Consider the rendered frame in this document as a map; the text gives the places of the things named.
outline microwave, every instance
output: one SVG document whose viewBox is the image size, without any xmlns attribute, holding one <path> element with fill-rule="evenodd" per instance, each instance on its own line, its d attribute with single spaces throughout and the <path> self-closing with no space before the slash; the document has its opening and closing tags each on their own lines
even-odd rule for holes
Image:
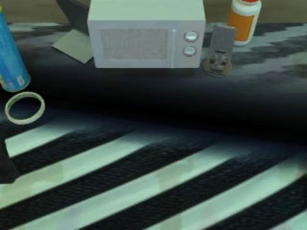
<svg viewBox="0 0 307 230">
<path fill-rule="evenodd" d="M 92 0 L 87 18 L 96 68 L 198 68 L 203 0 Z"/>
</svg>

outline ring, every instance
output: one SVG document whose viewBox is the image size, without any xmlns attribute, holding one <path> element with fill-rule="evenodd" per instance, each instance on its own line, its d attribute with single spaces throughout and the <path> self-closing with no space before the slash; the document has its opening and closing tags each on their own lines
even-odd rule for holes
<svg viewBox="0 0 307 230">
<path fill-rule="evenodd" d="M 34 114 L 32 117 L 26 118 L 26 119 L 16 119 L 13 118 L 10 115 L 10 109 L 11 107 L 19 100 L 23 99 L 23 98 L 35 98 L 38 99 L 40 101 L 40 108 L 37 111 L 36 114 Z M 13 122 L 14 124 L 17 125 L 27 125 L 30 124 L 32 122 L 35 122 L 37 119 L 39 119 L 44 111 L 45 111 L 45 101 L 44 99 L 38 95 L 35 92 L 21 92 L 19 94 L 16 94 L 15 96 L 13 96 L 5 105 L 5 114 L 7 116 L 7 118 L 9 119 L 9 121 Z"/>
</svg>

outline spray can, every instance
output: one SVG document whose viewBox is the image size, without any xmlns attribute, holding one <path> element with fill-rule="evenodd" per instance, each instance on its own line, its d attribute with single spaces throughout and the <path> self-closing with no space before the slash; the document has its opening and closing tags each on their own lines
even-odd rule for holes
<svg viewBox="0 0 307 230">
<path fill-rule="evenodd" d="M 0 84 L 6 91 L 18 92 L 26 88 L 29 83 L 30 76 L 0 6 Z"/>
<path fill-rule="evenodd" d="M 236 46 L 249 43 L 254 35 L 261 11 L 260 0 L 233 0 L 228 18 L 228 26 L 236 28 Z"/>
</svg>

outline blue cylinder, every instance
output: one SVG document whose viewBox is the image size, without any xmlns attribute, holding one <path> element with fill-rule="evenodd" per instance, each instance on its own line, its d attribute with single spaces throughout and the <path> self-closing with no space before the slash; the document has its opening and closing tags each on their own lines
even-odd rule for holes
<svg viewBox="0 0 307 230">
<path fill-rule="evenodd" d="M 0 6 L 0 84 L 8 92 L 18 92 L 29 83 L 30 76 Z"/>
</svg>

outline brown wall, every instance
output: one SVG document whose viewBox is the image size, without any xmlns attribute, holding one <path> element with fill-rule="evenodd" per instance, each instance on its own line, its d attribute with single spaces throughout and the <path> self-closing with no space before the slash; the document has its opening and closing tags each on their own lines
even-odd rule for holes
<svg viewBox="0 0 307 230">
<path fill-rule="evenodd" d="M 225 22 L 231 0 L 204 0 L 207 20 Z M 307 0 L 262 0 L 260 22 L 307 23 Z M 0 0 L 8 22 L 65 22 L 55 0 Z"/>
</svg>

